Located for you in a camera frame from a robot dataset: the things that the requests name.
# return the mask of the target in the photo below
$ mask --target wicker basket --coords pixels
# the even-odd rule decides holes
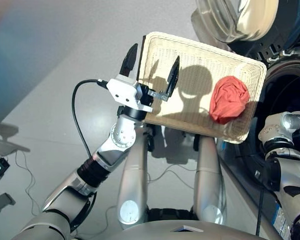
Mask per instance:
[[[167,88],[170,69],[180,56],[179,80],[168,102],[155,99],[147,123],[221,138],[239,144],[248,136],[266,76],[266,66],[256,60],[207,44],[161,32],[145,37],[139,81],[155,91]],[[218,80],[235,76],[247,87],[250,100],[244,112],[225,125],[209,116],[210,99]]]

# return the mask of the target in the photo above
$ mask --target electrical cable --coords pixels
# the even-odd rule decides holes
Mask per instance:
[[[260,226],[261,226],[261,217],[262,217],[262,205],[264,203],[264,194],[265,194],[265,188],[262,187],[260,190],[260,197],[259,197],[259,206],[258,206],[258,217],[256,221],[256,230],[255,235],[259,236],[260,233]]]
[[[116,208],[117,205],[113,205],[113,206],[110,206],[106,209],[104,215],[105,215],[105,228],[102,229],[101,231],[97,232],[97,233],[79,233],[78,231],[76,232],[76,235],[74,237],[78,237],[78,238],[81,238],[81,235],[84,235],[84,236],[90,236],[89,238],[84,238],[85,240],[90,240],[90,239],[93,239],[97,236],[99,236],[100,234],[103,234],[109,227],[109,220],[108,220],[108,212],[110,209],[113,209],[113,208]]]
[[[33,186],[36,184],[36,179],[35,179],[35,176],[33,175],[33,173],[32,173],[32,172],[29,170],[29,168],[28,168],[27,158],[26,158],[25,153],[24,153],[23,151],[20,151],[20,152],[22,152],[23,157],[24,157],[24,166],[21,166],[21,165],[17,162],[18,151],[15,151],[14,161],[15,161],[15,164],[16,164],[19,168],[21,168],[21,169],[27,171],[27,172],[30,174],[30,176],[31,176],[30,183],[29,183],[29,185],[26,187],[26,189],[25,189],[24,191],[25,191],[25,193],[27,194],[27,196],[28,196],[28,197],[30,198],[30,200],[31,200],[31,214],[32,214],[33,216],[37,216],[37,215],[40,213],[40,207],[39,207],[37,201],[30,195],[30,190],[31,190],[31,189],[33,188]],[[38,214],[34,213],[35,205],[36,205],[36,207],[37,207],[37,212],[38,212]]]
[[[76,108],[75,108],[75,102],[76,102],[76,94],[77,94],[77,91],[78,91],[78,88],[83,85],[83,84],[87,84],[87,83],[96,83],[98,84],[98,80],[96,79],[87,79],[87,80],[83,80],[83,81],[80,81],[73,89],[73,92],[72,92],[72,99],[71,99],[71,110],[72,110],[72,116],[73,116],[73,120],[74,120],[74,123],[75,123],[75,126],[76,126],[76,129],[78,130],[78,133],[79,133],[79,136],[82,140],[82,143],[84,145],[84,148],[86,150],[86,153],[88,155],[89,158],[91,158],[91,152],[90,152],[90,149],[88,147],[88,144],[84,138],[84,135],[80,129],[80,126],[79,126],[79,123],[78,123],[78,120],[77,120],[77,116],[76,116]],[[95,204],[95,201],[96,201],[96,198],[97,198],[97,193],[94,193],[93,195],[93,199],[92,199],[92,202],[91,202],[91,205],[90,205],[90,208],[86,211],[86,213],[82,216],[82,219],[79,221],[80,223],[75,226],[73,228],[73,230],[76,230],[77,227],[86,219],[86,217],[88,216],[88,214],[91,212],[94,204]]]
[[[180,167],[180,168],[183,168],[183,169],[185,169],[185,170],[187,170],[187,171],[196,171],[196,169],[188,169],[188,168],[186,168],[186,167],[184,167],[184,166],[181,166],[181,165],[179,165],[179,164],[171,164],[171,165],[169,165],[163,172],[162,172],[162,174],[159,176],[159,177],[157,177],[157,178],[155,178],[155,179],[153,179],[153,180],[151,180],[151,176],[150,176],[150,174],[147,172],[147,175],[148,175],[148,184],[152,184],[153,182],[155,182],[155,181],[157,181],[157,180],[159,180],[159,179],[161,179],[166,173],[168,173],[168,172],[170,172],[170,173],[173,173],[184,185],[186,185],[188,188],[190,188],[190,189],[194,189],[192,186],[190,186],[189,184],[187,184],[184,180],[182,180],[182,178],[178,175],[178,174],[176,174],[176,172],[174,172],[174,171],[172,171],[172,170],[169,170],[171,167],[173,167],[173,166],[178,166],[178,167]]]
[[[83,145],[84,145],[84,148],[86,150],[86,153],[88,154],[88,157],[90,158],[91,157],[91,152],[90,152],[90,149],[87,145],[87,142],[81,132],[81,129],[80,129],[80,126],[78,124],[78,120],[77,120],[77,116],[76,116],[76,109],[75,109],[75,101],[76,101],[76,94],[77,94],[77,91],[78,91],[78,88],[83,85],[83,84],[87,84],[87,83],[96,83],[98,84],[98,80],[96,79],[88,79],[88,80],[83,80],[81,82],[79,82],[75,87],[74,87],[74,90],[73,90],[73,93],[72,93],[72,100],[71,100],[71,109],[72,109],[72,116],[73,116],[73,120],[74,120],[74,123],[75,123],[75,126],[76,126],[76,129],[78,130],[78,133],[80,135],[80,138],[83,142]]]

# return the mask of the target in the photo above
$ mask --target floor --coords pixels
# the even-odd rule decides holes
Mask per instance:
[[[36,205],[32,211],[32,201],[25,193],[31,175],[17,164],[25,166],[26,163],[35,177],[30,195],[41,206],[49,193],[87,158],[71,113],[74,86],[85,79],[114,77],[127,50],[134,43],[140,44],[142,36],[149,32],[160,31],[197,40],[191,24],[195,9],[194,0],[16,0],[8,7],[2,23],[14,24],[20,11],[27,11],[24,12],[28,14],[26,18],[22,14],[22,27],[17,24],[15,27],[24,28],[29,35],[24,37],[20,31],[0,34],[0,47],[10,50],[13,41],[22,43],[21,50],[11,54],[7,50],[9,62],[25,79],[18,86],[20,89],[37,86],[0,125],[0,151],[8,154],[18,149],[17,155],[8,155],[10,168],[0,181],[0,194],[9,193],[16,202],[0,212],[0,240],[11,239],[31,219],[32,212],[38,213]],[[54,29],[54,35],[45,34],[50,28]],[[26,58],[31,56],[24,51],[27,47],[38,57]],[[4,77],[11,77],[7,84],[13,84],[13,72],[5,73]],[[108,137],[109,129],[116,122],[117,108],[111,95],[97,85],[87,84],[79,89],[77,118],[91,150]],[[195,175],[191,170],[196,168],[197,155],[192,151],[190,138],[184,139],[182,151],[184,155],[178,156],[185,160],[182,166],[188,170],[178,165],[171,170],[184,182],[167,172],[151,183],[148,187],[151,208],[190,209],[192,206]],[[165,171],[171,158],[164,154],[153,157],[149,153],[151,179]],[[78,228],[84,239],[104,239],[121,231],[115,206],[122,169],[123,164],[101,185],[93,210]],[[242,219],[236,216],[238,214],[230,217]]]

